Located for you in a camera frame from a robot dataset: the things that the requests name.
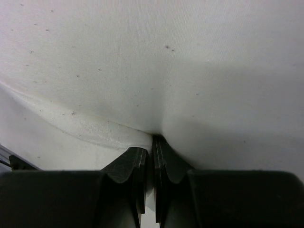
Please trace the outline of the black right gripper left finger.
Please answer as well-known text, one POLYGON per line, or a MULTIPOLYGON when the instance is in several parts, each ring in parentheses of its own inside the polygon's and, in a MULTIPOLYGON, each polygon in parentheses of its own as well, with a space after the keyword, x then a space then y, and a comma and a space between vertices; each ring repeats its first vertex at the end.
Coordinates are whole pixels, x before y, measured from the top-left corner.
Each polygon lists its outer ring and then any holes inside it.
POLYGON ((0 175, 3 228, 138 228, 145 213, 147 151, 129 148, 99 171, 0 175))

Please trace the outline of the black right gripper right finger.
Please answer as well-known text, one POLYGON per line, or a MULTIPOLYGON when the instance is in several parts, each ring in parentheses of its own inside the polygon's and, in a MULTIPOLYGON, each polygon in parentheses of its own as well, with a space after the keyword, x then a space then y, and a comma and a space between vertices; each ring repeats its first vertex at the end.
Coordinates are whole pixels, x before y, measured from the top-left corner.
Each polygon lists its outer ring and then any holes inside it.
POLYGON ((162 228, 301 228, 304 185, 283 171, 198 170, 161 136, 152 142, 162 228))

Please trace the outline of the white pillow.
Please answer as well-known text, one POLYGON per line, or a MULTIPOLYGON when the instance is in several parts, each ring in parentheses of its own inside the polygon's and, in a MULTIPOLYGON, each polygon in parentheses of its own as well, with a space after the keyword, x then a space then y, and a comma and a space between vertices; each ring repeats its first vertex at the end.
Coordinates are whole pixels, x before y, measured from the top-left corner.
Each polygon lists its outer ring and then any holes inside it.
POLYGON ((1 1, 3 146, 100 169, 153 134, 202 168, 302 176, 303 1, 1 1))

